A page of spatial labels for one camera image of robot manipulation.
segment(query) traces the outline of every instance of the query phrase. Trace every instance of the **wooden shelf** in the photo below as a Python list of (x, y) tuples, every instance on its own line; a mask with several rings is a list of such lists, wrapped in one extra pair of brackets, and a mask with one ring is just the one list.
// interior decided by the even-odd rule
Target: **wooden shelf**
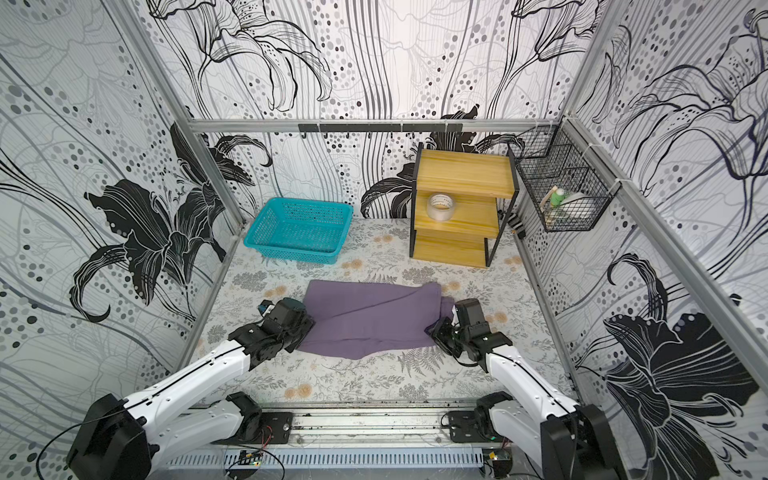
[(420, 191), (512, 198), (515, 183), (509, 158), (422, 150), (416, 185)]
[(427, 200), (435, 192), (423, 190), (421, 184), (416, 192), (416, 216), (414, 228), (417, 230), (438, 230), (443, 232), (464, 233), (481, 238), (496, 238), (498, 235), (498, 215), (496, 199), (472, 195), (451, 194), (455, 210), (451, 220), (438, 222), (427, 215)]
[(485, 239), (461, 233), (417, 230), (413, 258), (485, 268)]

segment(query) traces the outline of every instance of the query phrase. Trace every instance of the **wooden shelf unit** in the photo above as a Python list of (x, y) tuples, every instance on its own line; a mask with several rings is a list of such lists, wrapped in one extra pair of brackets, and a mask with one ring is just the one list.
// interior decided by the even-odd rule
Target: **wooden shelf unit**
[[(427, 215), (427, 201), (438, 192), (451, 194), (454, 200), (453, 217), (446, 222)], [(517, 196), (511, 157), (425, 150), (419, 144), (411, 191), (410, 257), (475, 268), (491, 266)], [(498, 198), (511, 199), (501, 225)], [(489, 253), (488, 238), (494, 237)]]

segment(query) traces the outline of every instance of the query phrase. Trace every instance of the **black and white floral wall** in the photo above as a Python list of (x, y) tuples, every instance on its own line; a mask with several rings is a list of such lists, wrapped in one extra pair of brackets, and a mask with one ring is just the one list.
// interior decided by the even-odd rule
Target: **black and white floral wall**
[(768, 342), (768, 2), (628, 2), (577, 116)]
[(766, 393), (618, 200), (589, 232), (547, 233), (535, 208), (525, 246), (630, 478), (767, 477)]
[[(476, 114), (475, 106), (456, 117)], [(255, 217), (272, 197), (294, 197), (344, 202), (361, 218), (405, 218), (419, 143), (499, 155), (511, 147), (517, 155), (536, 155), (556, 130), (543, 124), (505, 133), (208, 134), (205, 140), (245, 217)]]
[(143, 0), (196, 118), (557, 118), (607, 0)]
[(0, 25), (0, 474), (33, 478), (96, 398), (176, 369), (234, 223), (108, 7), (6, 0)]

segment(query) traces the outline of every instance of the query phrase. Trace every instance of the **floral tablecloth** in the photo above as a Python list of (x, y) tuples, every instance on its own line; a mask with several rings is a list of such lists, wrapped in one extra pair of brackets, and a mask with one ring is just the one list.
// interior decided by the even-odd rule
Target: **floral tablecloth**
[[(398, 283), (439, 282), (445, 295), (477, 298), (493, 331), (507, 334), (538, 371), (570, 392), (554, 343), (511, 233), (491, 268), (475, 269), (408, 257), (408, 220), (353, 220), (334, 265), (262, 257), (238, 247), (197, 344), (193, 360), (259, 317), (263, 299), (301, 300), (311, 279)], [(295, 351), (228, 382), (205, 399), (242, 390), (256, 402), (365, 402), (477, 399), (502, 389), (479, 367), (460, 366), (438, 347), (389, 350), (360, 360)]]

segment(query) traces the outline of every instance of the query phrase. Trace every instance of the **green bottle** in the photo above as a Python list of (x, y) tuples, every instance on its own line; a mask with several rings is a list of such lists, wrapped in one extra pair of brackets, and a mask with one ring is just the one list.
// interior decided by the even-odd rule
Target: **green bottle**
[(563, 200), (565, 200), (565, 190), (558, 188), (552, 193), (552, 196), (549, 197), (549, 204), (556, 207), (561, 204)]

